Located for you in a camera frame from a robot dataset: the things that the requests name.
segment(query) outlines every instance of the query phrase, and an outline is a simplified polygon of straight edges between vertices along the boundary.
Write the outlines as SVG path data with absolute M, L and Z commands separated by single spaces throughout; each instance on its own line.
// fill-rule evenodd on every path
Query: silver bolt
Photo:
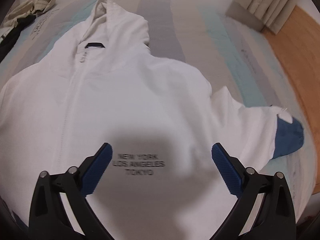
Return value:
M 47 174 L 48 174 L 48 173 L 47 173 L 46 171 L 41 171 L 41 172 L 40 172 L 40 177 L 41 177 L 41 178 L 44 178 L 45 176 L 47 176 Z
M 282 172 L 277 172 L 276 174 L 277 174 L 277 177 L 278 177 L 279 179 L 283 179 L 283 178 L 284 178 L 284 175 L 283 175 Z
M 246 171 L 247 171 L 247 173 L 249 173 L 249 174 L 254 174 L 254 173 L 255 173 L 254 168 L 251 168 L 251 167 L 247 168 Z
M 70 167 L 70 168 L 68 169 L 68 172 L 69 172 L 70 174 L 74 174 L 74 173 L 77 172 L 77 170 L 78 170 L 78 168 L 77 168 L 76 166 L 72 166 L 72 167 Z

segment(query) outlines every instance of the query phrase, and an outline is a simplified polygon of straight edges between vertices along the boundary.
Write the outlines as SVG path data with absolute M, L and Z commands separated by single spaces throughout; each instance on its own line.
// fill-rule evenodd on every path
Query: white hoodie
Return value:
M 246 108 L 226 87 L 212 95 L 196 68 L 153 57 L 148 40 L 143 17 L 98 0 L 3 87 L 0 195 L 26 224 L 39 173 L 79 166 L 108 142 L 113 159 L 87 200 L 116 240 L 209 239 L 236 201 L 212 145 L 257 171 L 272 158 L 282 109 Z

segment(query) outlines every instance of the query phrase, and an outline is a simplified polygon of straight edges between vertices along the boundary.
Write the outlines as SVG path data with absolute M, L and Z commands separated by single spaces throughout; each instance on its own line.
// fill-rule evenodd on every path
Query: black garment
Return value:
M 34 20 L 35 15 L 28 15 L 25 18 L 17 19 L 18 25 L 14 27 L 8 35 L 4 38 L 4 40 L 0 43 L 0 62 L 4 59 L 4 57 L 9 53 L 9 51 L 16 44 L 21 31 L 30 25 Z

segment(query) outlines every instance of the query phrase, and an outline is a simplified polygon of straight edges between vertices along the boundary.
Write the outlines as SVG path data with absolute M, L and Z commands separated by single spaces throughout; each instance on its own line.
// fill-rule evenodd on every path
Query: pile of clothing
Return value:
M 0 28 L 0 62 L 13 48 L 21 31 L 36 17 L 50 10 L 55 2 L 56 0 L 27 0 L 6 15 Z

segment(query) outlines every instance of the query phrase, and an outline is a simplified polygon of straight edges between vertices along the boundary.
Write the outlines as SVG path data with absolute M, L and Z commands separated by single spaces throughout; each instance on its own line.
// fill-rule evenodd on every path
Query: wooden floor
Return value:
M 320 25 L 296 6 L 281 31 L 263 31 L 293 86 L 309 122 L 318 154 L 315 191 L 320 192 Z

